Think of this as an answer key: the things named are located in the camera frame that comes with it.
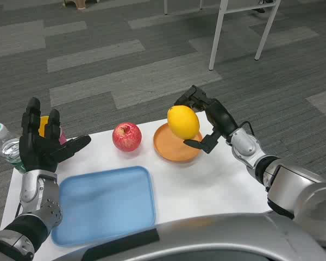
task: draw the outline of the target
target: apple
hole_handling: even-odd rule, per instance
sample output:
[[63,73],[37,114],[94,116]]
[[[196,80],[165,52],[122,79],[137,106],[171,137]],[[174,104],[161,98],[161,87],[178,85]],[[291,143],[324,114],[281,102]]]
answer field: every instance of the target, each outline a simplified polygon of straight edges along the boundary
[[139,147],[141,142],[141,131],[134,123],[121,123],[114,129],[112,141],[121,151],[133,151]]

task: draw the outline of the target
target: robotic arm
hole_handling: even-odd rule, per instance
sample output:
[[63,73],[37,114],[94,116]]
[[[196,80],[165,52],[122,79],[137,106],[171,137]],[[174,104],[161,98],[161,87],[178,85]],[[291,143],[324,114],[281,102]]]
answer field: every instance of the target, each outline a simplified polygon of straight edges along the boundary
[[0,231],[0,260],[32,260],[51,230],[62,220],[57,184],[58,163],[91,141],[88,135],[59,144],[59,112],[49,114],[45,138],[39,136],[40,101],[32,98],[22,118],[20,157],[27,172],[22,178],[16,218]]
[[[278,214],[299,223],[323,246],[326,246],[326,181],[319,175],[295,166],[284,159],[266,154],[254,135],[251,124],[237,125],[226,108],[216,99],[207,98],[204,91],[192,86],[175,105],[186,105],[205,111],[213,133],[199,142],[184,143],[210,153],[223,136],[232,147],[236,159],[266,188],[268,205]],[[242,126],[248,123],[252,135]]]

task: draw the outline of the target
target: floor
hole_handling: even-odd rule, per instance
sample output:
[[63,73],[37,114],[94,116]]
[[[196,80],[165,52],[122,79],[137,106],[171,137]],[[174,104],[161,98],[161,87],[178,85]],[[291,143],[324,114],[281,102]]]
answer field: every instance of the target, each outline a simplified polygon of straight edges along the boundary
[[[231,4],[250,0],[232,0]],[[326,178],[326,0],[282,0],[262,57],[268,13],[225,16],[208,70],[218,0],[0,1],[0,122],[20,132],[30,97],[61,112],[68,137],[166,117],[192,84],[252,122],[264,149]],[[0,160],[0,223],[12,167]]]

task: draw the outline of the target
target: orange plate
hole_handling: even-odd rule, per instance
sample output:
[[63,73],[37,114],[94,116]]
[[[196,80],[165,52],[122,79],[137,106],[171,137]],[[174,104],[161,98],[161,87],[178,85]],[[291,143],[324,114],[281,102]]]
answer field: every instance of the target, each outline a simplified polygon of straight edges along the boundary
[[[200,132],[194,137],[194,140],[202,140]],[[184,144],[184,140],[176,137],[169,129],[168,123],[156,130],[153,136],[153,145],[158,154],[171,161],[189,161],[200,153],[200,150],[187,146]]]

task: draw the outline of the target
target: white table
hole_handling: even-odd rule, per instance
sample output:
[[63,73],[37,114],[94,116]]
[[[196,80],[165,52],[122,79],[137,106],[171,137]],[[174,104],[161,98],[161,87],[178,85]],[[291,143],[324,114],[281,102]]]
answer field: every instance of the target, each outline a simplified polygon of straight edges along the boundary
[[[212,71],[214,69],[217,47],[218,47],[218,42],[220,40],[222,22],[223,22],[223,17],[225,14],[249,11],[249,10],[258,9],[258,8],[272,7],[271,14],[268,18],[266,28],[262,34],[262,38],[261,38],[259,47],[258,47],[256,55],[255,55],[255,60],[257,61],[261,57],[263,47],[265,46],[269,31],[271,30],[272,23],[274,21],[275,15],[277,14],[277,11],[278,11],[278,8],[279,8],[280,2],[281,2],[281,0],[273,0],[273,3],[264,3],[264,4],[256,3],[255,4],[254,0],[246,0],[245,3],[247,4],[247,6],[245,6],[245,7],[244,6],[229,7],[229,4],[228,4],[229,1],[232,2],[232,0],[221,0],[221,3],[220,3],[220,8],[218,11],[218,18],[217,18],[217,23],[216,23],[215,36],[214,36],[214,43],[212,44],[212,50],[211,50],[211,56],[210,56],[210,62],[209,62],[209,70],[210,71]],[[203,9],[203,0],[200,0],[199,9],[200,10]],[[166,15],[168,14],[168,0],[164,0],[164,13]]]
[[[200,132],[211,133],[204,113],[198,113]],[[156,207],[156,223],[194,216],[237,212],[266,212],[264,187],[237,161],[222,138],[210,153],[201,152],[190,163],[172,163],[162,159],[153,148],[153,135],[166,120],[140,124],[142,144],[132,153],[119,151],[112,144],[112,131],[91,134],[92,141],[71,159],[59,164],[58,183],[84,173],[141,165],[151,174]],[[13,171],[1,229],[12,222],[21,191],[22,175]],[[51,236],[42,244],[34,260],[50,261],[77,247],[58,247]]]

